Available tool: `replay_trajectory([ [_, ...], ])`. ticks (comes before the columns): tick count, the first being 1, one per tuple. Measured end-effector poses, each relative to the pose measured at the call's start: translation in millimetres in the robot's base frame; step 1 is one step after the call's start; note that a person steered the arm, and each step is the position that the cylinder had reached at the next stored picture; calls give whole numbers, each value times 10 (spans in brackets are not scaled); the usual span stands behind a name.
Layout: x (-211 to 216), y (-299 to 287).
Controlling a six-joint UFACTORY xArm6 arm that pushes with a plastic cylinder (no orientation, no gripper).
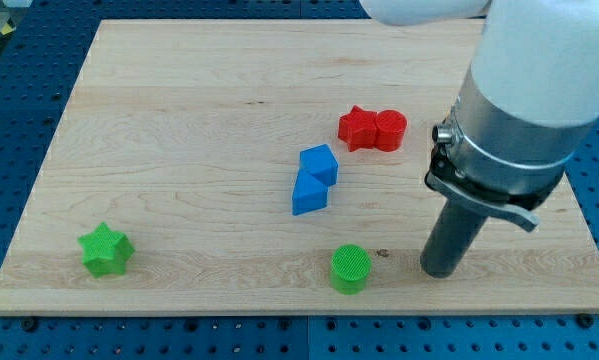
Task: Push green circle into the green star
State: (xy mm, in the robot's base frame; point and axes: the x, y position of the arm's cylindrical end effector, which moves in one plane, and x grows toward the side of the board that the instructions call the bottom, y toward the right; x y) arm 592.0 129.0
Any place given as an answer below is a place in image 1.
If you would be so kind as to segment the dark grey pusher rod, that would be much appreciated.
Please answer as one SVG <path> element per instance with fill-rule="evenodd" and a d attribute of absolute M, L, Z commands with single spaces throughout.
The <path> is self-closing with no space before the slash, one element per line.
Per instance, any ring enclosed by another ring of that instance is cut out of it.
<path fill-rule="evenodd" d="M 447 200 L 420 255 L 430 276 L 446 278 L 457 268 L 487 217 Z"/>

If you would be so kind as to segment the silver tool flange with clamp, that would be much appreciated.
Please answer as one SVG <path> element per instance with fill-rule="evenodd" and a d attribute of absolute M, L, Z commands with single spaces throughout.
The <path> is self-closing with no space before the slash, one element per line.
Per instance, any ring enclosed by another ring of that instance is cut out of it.
<path fill-rule="evenodd" d="M 447 198 L 435 229 L 478 230 L 492 217 L 533 231 L 539 224 L 533 210 L 559 184 L 592 125 L 514 115 L 490 102 L 468 72 L 449 115 L 432 131 L 425 182 Z"/>

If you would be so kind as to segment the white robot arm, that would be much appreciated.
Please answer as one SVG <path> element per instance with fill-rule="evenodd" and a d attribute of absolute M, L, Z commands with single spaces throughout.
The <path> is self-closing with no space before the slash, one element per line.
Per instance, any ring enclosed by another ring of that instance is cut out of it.
<path fill-rule="evenodd" d="M 445 119 L 432 130 L 426 185 L 445 205 L 420 256 L 451 275 L 482 225 L 526 231 L 599 119 L 599 0 L 364 0 L 391 26 L 483 17 L 481 40 Z"/>

